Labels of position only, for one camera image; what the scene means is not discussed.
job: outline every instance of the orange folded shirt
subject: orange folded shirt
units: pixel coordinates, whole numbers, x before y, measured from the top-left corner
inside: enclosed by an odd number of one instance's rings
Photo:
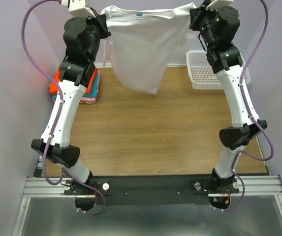
[[[96,74],[97,74],[97,69],[95,69],[94,73],[93,73],[93,76],[88,84],[88,87],[86,89],[86,92],[85,94],[89,94],[91,92],[91,89],[92,89],[92,85],[93,85],[93,81],[96,77]],[[60,68],[54,73],[54,80],[58,83],[59,82],[59,73],[60,73]],[[53,83],[51,82],[50,86],[49,86],[49,93],[53,93],[53,94],[57,94],[58,93],[58,87]]]

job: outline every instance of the stack of folded clothes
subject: stack of folded clothes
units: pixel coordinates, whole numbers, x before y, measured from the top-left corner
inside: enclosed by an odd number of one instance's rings
[[[54,74],[54,80],[59,81],[59,70]],[[90,83],[86,89],[85,94],[83,95],[80,104],[93,104],[97,100],[98,86],[100,81],[100,72],[96,69]],[[55,101],[57,99],[58,88],[54,83],[51,83],[49,86],[49,93],[52,94],[52,99]]]

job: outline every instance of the wooden table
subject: wooden table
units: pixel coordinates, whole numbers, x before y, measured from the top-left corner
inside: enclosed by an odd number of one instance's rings
[[[222,90],[193,90],[186,67],[166,70],[157,96],[130,90],[100,69],[97,103],[79,105],[70,144],[94,175],[209,174],[219,160],[219,130],[231,126]],[[261,156],[256,140],[247,150]],[[239,173],[265,173],[243,155]],[[59,168],[47,165],[49,176]]]

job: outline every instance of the white t-shirt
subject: white t-shirt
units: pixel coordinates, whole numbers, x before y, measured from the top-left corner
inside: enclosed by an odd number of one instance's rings
[[[112,35],[105,40],[104,65],[111,61],[122,84],[156,94],[178,44],[195,38],[189,29],[193,3],[175,9],[130,11],[109,6],[102,10]]]

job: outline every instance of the gray wall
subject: gray wall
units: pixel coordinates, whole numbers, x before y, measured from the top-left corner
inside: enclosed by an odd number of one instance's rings
[[[0,236],[12,234],[26,176],[37,155],[30,148],[40,137],[51,110],[48,81],[29,63],[20,29],[26,0],[0,3]],[[58,61],[38,21],[28,23],[28,46],[47,72]]]
[[[29,3],[35,3],[38,0],[28,0]],[[268,5],[271,6],[274,0],[266,0]],[[162,9],[162,8],[174,8],[181,5],[188,4],[188,0],[91,0],[91,7],[95,8],[97,12],[100,12],[103,8],[109,5],[116,5],[125,9],[132,10],[148,10],[148,9]],[[196,6],[199,6],[203,0],[193,1]],[[261,21],[263,20],[262,10],[260,8],[259,0],[235,0],[232,4],[237,8],[240,13],[241,27],[234,40],[236,46],[238,46],[241,52],[244,52],[249,41],[252,39],[256,30],[258,29]],[[59,60],[64,58],[65,44],[63,42],[62,35],[64,33],[64,23],[71,18],[66,7],[56,7],[55,5],[43,5],[35,11],[36,17],[39,20],[43,31],[47,35],[54,52]],[[179,46],[170,63],[185,64],[186,53],[190,50],[202,50],[198,40],[187,41],[184,46]],[[103,59],[103,44],[99,49],[96,63],[102,63]]]
[[[247,49],[249,56],[262,29]],[[262,46],[250,65],[252,101],[260,117],[268,121],[267,132],[275,145],[275,157],[267,162],[270,171],[282,177],[282,0],[275,0],[270,9],[270,26]],[[270,147],[263,136],[259,137],[264,155]]]

